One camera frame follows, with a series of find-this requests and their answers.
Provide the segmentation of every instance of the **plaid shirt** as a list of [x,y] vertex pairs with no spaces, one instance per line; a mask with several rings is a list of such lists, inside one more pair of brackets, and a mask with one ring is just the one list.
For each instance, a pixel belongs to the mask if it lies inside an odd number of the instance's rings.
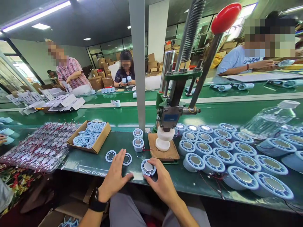
[[74,59],[72,57],[69,57],[67,67],[57,66],[56,70],[57,70],[59,81],[66,81],[67,78],[74,72],[77,72],[77,71],[82,72],[82,74],[78,78],[72,79],[70,81],[69,84],[72,87],[72,89],[75,89],[81,85],[86,85],[86,84],[89,84],[90,87],[92,87],[90,82],[86,78],[86,76],[83,74],[81,65],[79,64],[79,62],[76,59]]

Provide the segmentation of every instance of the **vertical column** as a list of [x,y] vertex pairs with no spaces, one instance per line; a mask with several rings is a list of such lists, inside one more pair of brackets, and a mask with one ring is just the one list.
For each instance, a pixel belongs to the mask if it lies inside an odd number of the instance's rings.
[[145,132],[145,18],[144,0],[129,0],[132,27],[133,58],[136,75],[136,92],[139,128]]
[[164,43],[167,28],[169,0],[149,6],[148,54],[155,53],[155,60],[163,61]]

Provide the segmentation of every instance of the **workbench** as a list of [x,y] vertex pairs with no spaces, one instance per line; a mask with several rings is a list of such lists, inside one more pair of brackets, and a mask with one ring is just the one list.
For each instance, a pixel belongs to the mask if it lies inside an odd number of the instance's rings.
[[[250,101],[250,102],[229,102],[229,103],[205,103],[197,104],[201,108],[201,113],[197,115],[184,115],[180,118],[180,123],[183,124],[208,124],[217,126],[219,123],[230,123],[235,126],[240,126],[250,120],[256,113],[266,107],[275,106],[280,100],[270,101]],[[295,112],[297,118],[291,123],[300,124],[303,119],[303,104],[299,105]],[[135,153],[131,141],[133,140],[132,131],[138,127],[137,107],[122,107],[122,108],[87,108],[79,109],[77,112],[70,113],[54,113],[47,114],[42,111],[32,113],[28,116],[22,116],[18,112],[0,112],[0,117],[11,117],[14,122],[10,123],[9,127],[20,133],[18,140],[24,139],[29,133],[32,133],[36,128],[43,125],[45,122],[76,122],[81,124],[85,120],[100,119],[110,123],[112,131],[103,144],[99,154],[92,154],[78,149],[71,149],[69,155],[59,167],[62,170],[90,174],[95,176],[105,177],[109,170],[110,163],[105,161],[105,154],[109,150],[119,152],[122,148],[127,149],[132,157],[132,163],[128,167],[123,167],[122,174],[132,172],[134,178],[133,183],[145,184],[147,182],[142,177],[140,164],[143,159],[150,158],[150,152]],[[155,123],[156,109],[154,106],[146,106],[146,127],[152,127]],[[145,149],[149,149],[147,134],[144,134]],[[0,154],[3,154],[9,149],[9,146],[2,146]],[[184,169],[181,157],[177,165],[165,165],[169,171],[177,191],[209,196],[221,199],[221,195],[214,191],[210,186],[217,189],[218,184],[214,179],[208,178],[204,173],[201,173],[208,186],[199,175],[199,173],[191,173]],[[279,176],[293,191],[295,199],[290,201],[297,207],[303,209],[303,193],[301,185],[303,185],[302,174],[289,169],[289,174]],[[251,191],[235,191],[229,188],[224,182],[219,183],[224,199],[235,202],[248,203],[252,205],[267,207],[277,210],[291,211],[279,198],[260,198]]]

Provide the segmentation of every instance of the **wristwatch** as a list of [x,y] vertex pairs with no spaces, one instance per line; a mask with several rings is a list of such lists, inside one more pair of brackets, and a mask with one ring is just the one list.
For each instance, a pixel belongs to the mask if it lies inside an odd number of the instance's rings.
[[98,200],[99,191],[98,188],[95,189],[95,197],[92,198],[89,208],[95,212],[104,212],[106,210],[108,201],[102,203]]

